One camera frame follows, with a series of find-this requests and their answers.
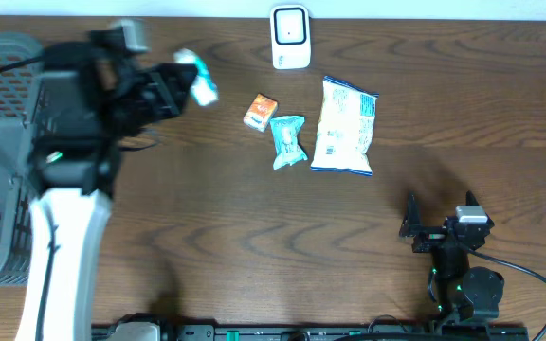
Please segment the small teal box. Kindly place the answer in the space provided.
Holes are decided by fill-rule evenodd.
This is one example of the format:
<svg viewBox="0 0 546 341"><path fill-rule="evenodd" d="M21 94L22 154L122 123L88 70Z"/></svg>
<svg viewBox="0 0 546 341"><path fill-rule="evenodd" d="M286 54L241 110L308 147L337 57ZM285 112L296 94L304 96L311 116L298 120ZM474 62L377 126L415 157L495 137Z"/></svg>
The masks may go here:
<svg viewBox="0 0 546 341"><path fill-rule="evenodd" d="M173 53L176 63L193 64L197 69L191 86L191 95L199 106L209 106L219 99L217 85L213 81L206 63L193 51L186 48Z"/></svg>

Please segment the small orange box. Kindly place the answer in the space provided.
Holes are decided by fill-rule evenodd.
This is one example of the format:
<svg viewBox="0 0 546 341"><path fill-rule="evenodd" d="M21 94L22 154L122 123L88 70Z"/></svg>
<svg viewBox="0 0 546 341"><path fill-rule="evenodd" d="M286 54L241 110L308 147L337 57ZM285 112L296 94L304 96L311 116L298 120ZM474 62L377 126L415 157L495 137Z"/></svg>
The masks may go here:
<svg viewBox="0 0 546 341"><path fill-rule="evenodd" d="M276 100L258 94L247 109L243 122L246 126L262 133L278 108L279 103Z"/></svg>

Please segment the white blue snack bag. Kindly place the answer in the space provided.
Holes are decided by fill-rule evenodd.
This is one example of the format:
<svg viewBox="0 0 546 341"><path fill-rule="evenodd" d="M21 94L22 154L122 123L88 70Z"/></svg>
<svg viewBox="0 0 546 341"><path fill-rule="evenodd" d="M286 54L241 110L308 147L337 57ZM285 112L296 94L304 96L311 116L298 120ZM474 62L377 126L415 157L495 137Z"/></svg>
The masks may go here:
<svg viewBox="0 0 546 341"><path fill-rule="evenodd" d="M379 94L331 76L323 78L322 91L310 169L372 176L367 152L373 142Z"/></svg>

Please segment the teal candy pouch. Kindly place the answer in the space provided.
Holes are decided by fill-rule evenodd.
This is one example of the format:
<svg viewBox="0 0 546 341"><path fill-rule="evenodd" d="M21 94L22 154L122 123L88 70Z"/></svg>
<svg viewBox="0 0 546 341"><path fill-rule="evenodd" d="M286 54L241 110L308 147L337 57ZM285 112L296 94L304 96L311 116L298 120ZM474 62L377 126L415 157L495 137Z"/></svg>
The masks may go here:
<svg viewBox="0 0 546 341"><path fill-rule="evenodd" d="M276 157L273 169L292 166L300 161L306 161L308 156L298 141L300 129L305 122L302 116L282 116L270 121L274 139Z"/></svg>

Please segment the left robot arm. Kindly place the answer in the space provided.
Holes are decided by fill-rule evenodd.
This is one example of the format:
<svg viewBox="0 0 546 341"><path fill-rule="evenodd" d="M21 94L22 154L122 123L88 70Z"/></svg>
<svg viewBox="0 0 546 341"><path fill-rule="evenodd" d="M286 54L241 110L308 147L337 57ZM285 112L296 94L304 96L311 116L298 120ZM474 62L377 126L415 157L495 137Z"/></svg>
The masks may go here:
<svg viewBox="0 0 546 341"><path fill-rule="evenodd" d="M49 103L27 157L31 260L20 340L87 340L103 232L112 214L121 141L178 117L198 75L192 63L140 68L120 29L46 48Z"/></svg>

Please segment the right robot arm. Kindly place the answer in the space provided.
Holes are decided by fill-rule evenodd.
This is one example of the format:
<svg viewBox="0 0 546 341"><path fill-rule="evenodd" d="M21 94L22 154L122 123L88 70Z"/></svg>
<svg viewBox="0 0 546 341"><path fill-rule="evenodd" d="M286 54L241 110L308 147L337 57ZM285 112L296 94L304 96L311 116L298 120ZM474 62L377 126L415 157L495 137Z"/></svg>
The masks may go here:
<svg viewBox="0 0 546 341"><path fill-rule="evenodd" d="M472 192L455 214L438 226L422 223L415 196L410 195L399 235L412 239L414 253L432 256L428 294L438 305L439 316L431 328L486 324L499 316L504 278L485 267L472 267L468 255L485 245L494 222Z"/></svg>

